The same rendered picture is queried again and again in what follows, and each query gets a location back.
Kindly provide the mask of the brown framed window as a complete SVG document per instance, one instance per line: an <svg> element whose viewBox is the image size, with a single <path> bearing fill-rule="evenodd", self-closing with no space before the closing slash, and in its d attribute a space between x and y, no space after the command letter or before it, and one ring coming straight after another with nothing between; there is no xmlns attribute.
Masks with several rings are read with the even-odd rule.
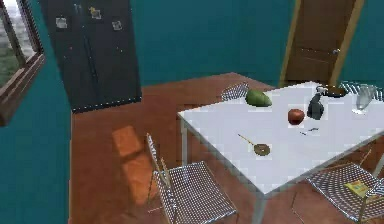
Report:
<svg viewBox="0 0 384 224"><path fill-rule="evenodd" d="M0 0L0 127L6 126L45 55L28 0Z"/></svg>

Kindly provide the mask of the clear drinking glass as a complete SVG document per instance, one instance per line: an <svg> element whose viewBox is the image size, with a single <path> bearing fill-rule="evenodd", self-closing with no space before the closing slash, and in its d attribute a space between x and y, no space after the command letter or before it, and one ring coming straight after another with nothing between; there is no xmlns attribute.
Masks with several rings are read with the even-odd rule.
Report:
<svg viewBox="0 0 384 224"><path fill-rule="evenodd" d="M356 98L356 107L353 112L356 114L365 114L366 108L374 98L376 87L369 84L361 84L358 96Z"/></svg>

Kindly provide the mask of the dark grey spray bottle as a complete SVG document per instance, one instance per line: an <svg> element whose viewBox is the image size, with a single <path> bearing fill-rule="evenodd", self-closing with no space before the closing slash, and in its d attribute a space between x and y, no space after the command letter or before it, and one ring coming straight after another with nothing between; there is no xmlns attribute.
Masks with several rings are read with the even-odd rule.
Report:
<svg viewBox="0 0 384 224"><path fill-rule="evenodd" d="M307 116L309 118L320 120L323 113L324 113L324 106L320 102L321 97L324 95L326 91L325 87L318 86L316 88L316 93L312 97L312 99L309 102L308 109L307 109Z"/></svg>

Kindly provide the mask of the red apple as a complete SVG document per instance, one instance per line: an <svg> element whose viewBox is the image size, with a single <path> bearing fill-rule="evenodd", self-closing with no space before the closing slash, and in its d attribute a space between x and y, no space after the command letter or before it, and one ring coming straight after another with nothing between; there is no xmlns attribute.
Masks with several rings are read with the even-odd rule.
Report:
<svg viewBox="0 0 384 224"><path fill-rule="evenodd" d="M299 125L305 117L305 113L300 109L291 109L288 112L288 122L291 125Z"/></svg>

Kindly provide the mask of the black fridge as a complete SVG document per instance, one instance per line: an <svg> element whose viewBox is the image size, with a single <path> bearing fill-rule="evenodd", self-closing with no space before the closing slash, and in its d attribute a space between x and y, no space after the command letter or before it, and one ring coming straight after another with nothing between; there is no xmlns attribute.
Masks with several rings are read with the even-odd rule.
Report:
<svg viewBox="0 0 384 224"><path fill-rule="evenodd" d="M142 98L130 0L39 0L71 110Z"/></svg>

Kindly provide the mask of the green avocado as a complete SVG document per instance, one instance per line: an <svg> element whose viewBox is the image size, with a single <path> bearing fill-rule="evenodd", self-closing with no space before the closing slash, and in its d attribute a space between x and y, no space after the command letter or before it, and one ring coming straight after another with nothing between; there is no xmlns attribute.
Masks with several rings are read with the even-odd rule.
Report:
<svg viewBox="0 0 384 224"><path fill-rule="evenodd" d="M256 107L268 107L272 105L272 101L264 92L255 89L247 92L245 100L249 105Z"/></svg>

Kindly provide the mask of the yellow book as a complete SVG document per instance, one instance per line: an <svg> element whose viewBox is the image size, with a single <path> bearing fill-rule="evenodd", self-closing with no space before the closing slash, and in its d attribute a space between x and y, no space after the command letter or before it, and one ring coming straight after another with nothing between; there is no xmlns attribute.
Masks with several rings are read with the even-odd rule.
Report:
<svg viewBox="0 0 384 224"><path fill-rule="evenodd" d="M361 198L366 197L368 200L379 199L379 196L373 192L373 189L368 187L365 183L360 180L346 183L345 187L347 187L352 193Z"/></svg>

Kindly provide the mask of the brown room door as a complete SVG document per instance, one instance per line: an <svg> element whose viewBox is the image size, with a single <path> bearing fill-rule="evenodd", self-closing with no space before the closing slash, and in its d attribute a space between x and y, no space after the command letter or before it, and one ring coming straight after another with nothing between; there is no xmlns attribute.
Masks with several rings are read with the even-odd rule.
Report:
<svg viewBox="0 0 384 224"><path fill-rule="evenodd" d="M335 85L365 0L295 0L279 86ZM340 49L339 54L332 51Z"/></svg>

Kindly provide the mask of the brass ladle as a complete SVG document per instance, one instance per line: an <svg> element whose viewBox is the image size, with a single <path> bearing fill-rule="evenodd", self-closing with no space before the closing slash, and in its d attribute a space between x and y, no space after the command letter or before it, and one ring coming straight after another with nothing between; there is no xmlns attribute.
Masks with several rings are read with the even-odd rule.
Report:
<svg viewBox="0 0 384 224"><path fill-rule="evenodd" d="M244 139L245 141L247 141L249 144L253 146L253 151L255 154L259 156L267 156L270 154L270 147L267 144L262 144L262 143L255 144L249 139L242 136L241 134L239 134L239 137L241 137L242 139Z"/></svg>

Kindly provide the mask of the white dining table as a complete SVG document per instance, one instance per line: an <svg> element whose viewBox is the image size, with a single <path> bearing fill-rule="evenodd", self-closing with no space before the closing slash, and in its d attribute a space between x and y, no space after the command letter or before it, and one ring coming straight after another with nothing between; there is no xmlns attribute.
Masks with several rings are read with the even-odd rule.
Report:
<svg viewBox="0 0 384 224"><path fill-rule="evenodd" d="M262 224L268 199L384 135L384 102L374 100L365 114L356 114L354 94L323 97L320 120L290 125L288 111L307 110L316 87L306 82L268 91L272 105L266 108L239 98L180 112L182 163L191 132L256 196L251 224ZM267 144L270 154L255 154L239 134Z"/></svg>

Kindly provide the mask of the dark brown bowl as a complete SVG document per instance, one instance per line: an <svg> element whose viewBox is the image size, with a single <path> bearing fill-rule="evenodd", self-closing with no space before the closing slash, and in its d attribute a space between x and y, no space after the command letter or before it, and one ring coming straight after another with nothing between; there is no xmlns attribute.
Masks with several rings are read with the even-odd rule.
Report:
<svg viewBox="0 0 384 224"><path fill-rule="evenodd" d="M341 98L346 95L346 90L344 88L339 88L335 86L325 86L323 95L332 98Z"/></svg>

